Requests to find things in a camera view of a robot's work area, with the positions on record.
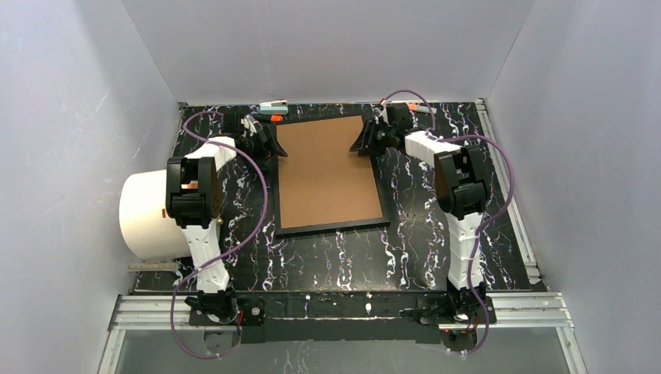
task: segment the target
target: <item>brown cardboard backing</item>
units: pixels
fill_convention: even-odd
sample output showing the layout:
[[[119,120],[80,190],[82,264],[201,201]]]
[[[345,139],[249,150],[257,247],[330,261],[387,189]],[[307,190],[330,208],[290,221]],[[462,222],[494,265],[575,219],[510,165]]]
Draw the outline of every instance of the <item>brown cardboard backing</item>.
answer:
[[[361,129],[360,116],[277,127],[281,229],[384,218],[373,162],[349,152]]]

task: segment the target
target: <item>white tape roll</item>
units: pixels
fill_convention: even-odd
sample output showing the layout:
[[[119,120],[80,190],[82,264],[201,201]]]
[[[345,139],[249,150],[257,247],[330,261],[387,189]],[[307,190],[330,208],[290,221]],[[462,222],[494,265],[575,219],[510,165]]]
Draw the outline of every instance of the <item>white tape roll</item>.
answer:
[[[119,226],[126,245],[141,259],[190,256],[181,228],[165,213],[165,169],[126,179]]]

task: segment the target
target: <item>marble pattern surface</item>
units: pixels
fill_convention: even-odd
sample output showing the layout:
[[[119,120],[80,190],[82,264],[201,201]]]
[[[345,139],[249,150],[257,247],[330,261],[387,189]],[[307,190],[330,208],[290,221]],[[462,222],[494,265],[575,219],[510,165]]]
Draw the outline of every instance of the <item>marble pattern surface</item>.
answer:
[[[443,137],[483,134],[473,103],[433,104],[438,109],[437,135]],[[290,105],[288,118],[315,118],[324,115],[374,114],[375,104]],[[255,106],[189,107],[184,118],[195,112],[256,111]],[[416,127],[431,126],[430,116],[414,113]],[[218,115],[193,120],[190,128],[202,136],[219,132]],[[195,150],[198,142],[182,130],[174,155]],[[485,219],[504,202],[485,145],[481,145],[491,181]],[[423,162],[396,150],[379,159],[380,177],[394,201],[391,225],[387,228],[337,231],[297,238],[274,237],[272,204],[265,225],[256,239],[225,260],[232,282],[241,291],[405,291],[444,290],[449,270],[447,220],[434,193],[434,171]],[[263,197],[256,173],[244,162],[233,161],[221,173],[224,223],[221,251],[243,240],[253,230]],[[486,228],[481,235],[480,262],[491,290],[529,290],[530,283],[507,214]],[[171,288],[192,269],[182,260],[182,273],[142,273],[136,290]]]

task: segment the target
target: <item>white wall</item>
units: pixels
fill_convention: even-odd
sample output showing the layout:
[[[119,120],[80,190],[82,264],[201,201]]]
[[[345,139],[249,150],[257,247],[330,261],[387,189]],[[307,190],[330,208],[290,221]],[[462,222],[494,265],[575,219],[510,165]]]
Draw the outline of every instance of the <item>white wall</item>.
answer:
[[[594,373],[661,372],[661,4],[538,0],[487,101]]]
[[[0,2],[0,372],[96,372],[132,280],[119,193],[176,119],[120,0]]]
[[[123,0],[177,101],[485,97],[534,0]]]

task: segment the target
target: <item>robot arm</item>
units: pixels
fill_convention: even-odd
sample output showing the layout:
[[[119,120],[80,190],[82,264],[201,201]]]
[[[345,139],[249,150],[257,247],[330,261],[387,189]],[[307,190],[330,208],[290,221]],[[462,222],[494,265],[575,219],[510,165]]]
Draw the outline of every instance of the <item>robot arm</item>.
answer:
[[[406,104],[389,104],[378,118],[368,118],[350,150],[380,156],[388,147],[434,167],[437,201],[446,214],[450,232],[451,262],[445,298],[436,305],[405,310],[402,315],[420,320],[432,311],[445,317],[473,314],[479,302],[469,289],[468,277],[480,298],[486,298],[479,253],[471,261],[471,251],[478,240],[475,230],[482,222],[490,193],[481,151],[477,146],[440,143],[424,131],[414,130]]]
[[[232,138],[217,136],[195,152],[168,161],[166,209],[182,229],[195,267],[221,254],[217,173],[236,157],[236,152],[218,143],[235,146]],[[197,289],[205,293],[224,291],[228,283],[229,274],[222,261],[209,265],[197,276]]]
[[[219,143],[243,150],[258,161],[275,154],[287,156],[267,126],[262,126],[251,115],[232,114],[226,115],[224,132],[220,136],[210,138],[184,157],[168,160],[165,208],[186,237],[193,264],[198,269],[221,254],[218,218],[222,198],[217,173],[236,157],[236,152]],[[229,281],[223,262],[217,261],[198,273],[197,290],[209,295],[224,293]]]

